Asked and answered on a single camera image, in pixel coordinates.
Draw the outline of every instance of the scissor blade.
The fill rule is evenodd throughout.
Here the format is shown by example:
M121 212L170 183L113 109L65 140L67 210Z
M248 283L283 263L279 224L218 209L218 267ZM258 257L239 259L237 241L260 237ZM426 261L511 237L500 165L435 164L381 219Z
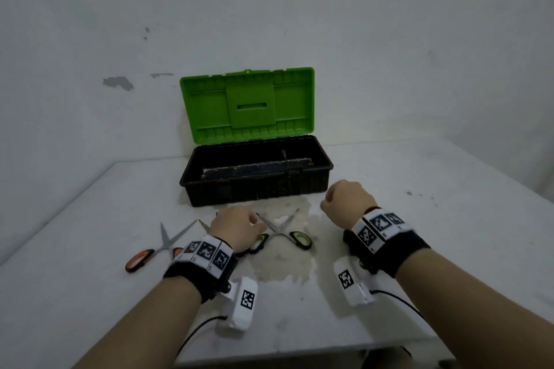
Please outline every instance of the scissor blade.
M281 224L281 226L279 226L277 232L281 232L281 231L283 231L284 229L286 229L286 227L287 227L288 225L290 225L290 222L293 221L294 217L296 216L296 214L298 213L299 210L300 210L300 208L297 208L297 209L294 211L294 213L291 214L291 215L287 218L287 220L284 221L284 222Z
M187 232L190 228L192 228L192 225L194 225L196 221L197 219L194 219L189 226L187 226L185 229L183 229L181 232L179 232L173 238L171 238L170 244L173 245L174 242L176 242L179 238L181 238L185 234L185 232Z
M259 213L256 213L258 215L258 217L261 219L262 222L264 222L266 224L266 226L268 228L270 228L273 232L277 232L279 233L279 229L273 224L272 221L270 221L269 219L266 219L265 217L263 216L260 216Z
M162 243L163 243L162 247L170 247L171 246L170 237L167 236L166 229L165 227L163 227L162 222L160 222L160 231L162 232Z
M200 219L198 219L198 222L200 222L200 225L204 228L206 232L209 232L209 226L206 225L204 222L202 222Z

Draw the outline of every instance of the toolbox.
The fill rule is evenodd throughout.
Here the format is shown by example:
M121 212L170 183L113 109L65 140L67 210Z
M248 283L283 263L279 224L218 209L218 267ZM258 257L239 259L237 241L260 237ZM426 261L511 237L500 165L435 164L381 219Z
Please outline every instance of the toolbox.
M181 177L194 207L327 190L311 67L181 78L197 146Z

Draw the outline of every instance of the fist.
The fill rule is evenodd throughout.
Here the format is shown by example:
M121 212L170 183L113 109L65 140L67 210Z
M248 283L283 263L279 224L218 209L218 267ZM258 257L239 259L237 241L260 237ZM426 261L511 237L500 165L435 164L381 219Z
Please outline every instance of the fist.
M371 194L358 182L340 180L329 187L321 209L336 226L352 229L370 207L377 207Z
M227 242L235 253L246 251L256 242L256 237L265 231L258 216L244 206L224 208L212 220L209 234Z

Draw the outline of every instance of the person's left hand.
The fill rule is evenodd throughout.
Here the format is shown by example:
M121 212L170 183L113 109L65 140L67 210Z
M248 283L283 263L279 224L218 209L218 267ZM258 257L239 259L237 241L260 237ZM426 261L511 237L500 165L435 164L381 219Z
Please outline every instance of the person's left hand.
M244 206L224 208L212 220L209 234L227 242L235 253L246 251L256 242L256 237L265 231L258 216Z

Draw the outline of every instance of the wrist strap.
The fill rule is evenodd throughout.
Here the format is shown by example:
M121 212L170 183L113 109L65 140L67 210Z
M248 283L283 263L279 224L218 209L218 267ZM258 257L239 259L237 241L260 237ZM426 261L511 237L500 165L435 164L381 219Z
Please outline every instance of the wrist strap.
M233 249L224 240L204 235L194 240L171 262L163 278L182 276L200 292L202 303L225 290L237 266Z
M430 248L404 220L380 208L369 209L343 240L364 267L377 267L393 278L410 255Z

